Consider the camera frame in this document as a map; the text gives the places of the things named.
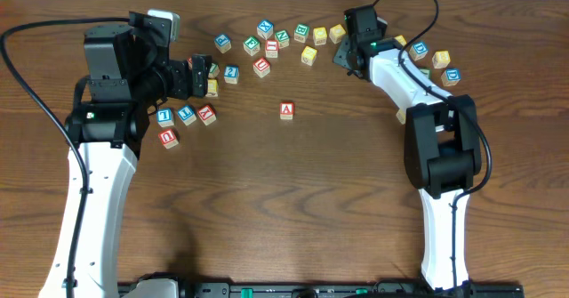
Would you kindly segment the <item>blue 2 block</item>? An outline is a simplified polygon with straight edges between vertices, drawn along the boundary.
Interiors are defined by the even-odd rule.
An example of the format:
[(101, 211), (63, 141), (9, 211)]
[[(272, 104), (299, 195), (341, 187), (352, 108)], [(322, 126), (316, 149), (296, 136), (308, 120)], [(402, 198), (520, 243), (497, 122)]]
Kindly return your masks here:
[(228, 65), (224, 71), (224, 80), (228, 84), (236, 85), (239, 79), (239, 67)]

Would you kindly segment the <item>red A block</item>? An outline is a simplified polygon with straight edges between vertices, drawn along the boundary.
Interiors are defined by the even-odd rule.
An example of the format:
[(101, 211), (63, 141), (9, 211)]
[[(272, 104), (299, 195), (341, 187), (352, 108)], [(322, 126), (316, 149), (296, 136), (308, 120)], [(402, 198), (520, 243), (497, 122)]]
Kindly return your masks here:
[(293, 120), (294, 116), (294, 103), (281, 102), (279, 109), (279, 116), (281, 120)]

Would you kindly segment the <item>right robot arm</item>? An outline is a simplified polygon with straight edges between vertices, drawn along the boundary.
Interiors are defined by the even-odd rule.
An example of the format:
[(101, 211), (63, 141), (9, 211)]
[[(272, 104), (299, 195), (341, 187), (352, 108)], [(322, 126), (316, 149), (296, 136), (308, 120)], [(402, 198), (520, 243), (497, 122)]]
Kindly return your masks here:
[(381, 88), (401, 111), (404, 164), (422, 203), (425, 252), (421, 275), (435, 293), (465, 294), (465, 220), (474, 178), (481, 170), (474, 101), (432, 83), (394, 38), (373, 6), (344, 12), (347, 34), (334, 63)]

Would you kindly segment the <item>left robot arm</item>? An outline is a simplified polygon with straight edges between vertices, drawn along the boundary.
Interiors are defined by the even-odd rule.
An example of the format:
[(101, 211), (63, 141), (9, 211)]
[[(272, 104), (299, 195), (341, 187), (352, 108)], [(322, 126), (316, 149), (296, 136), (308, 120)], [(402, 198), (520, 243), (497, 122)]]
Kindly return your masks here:
[(212, 63), (191, 70), (171, 60), (179, 18), (150, 12), (126, 24), (88, 29), (89, 74), (76, 84), (65, 129), (69, 185), (56, 254), (42, 297), (117, 297), (117, 256), (124, 202), (140, 159), (151, 107), (170, 98), (202, 98)]

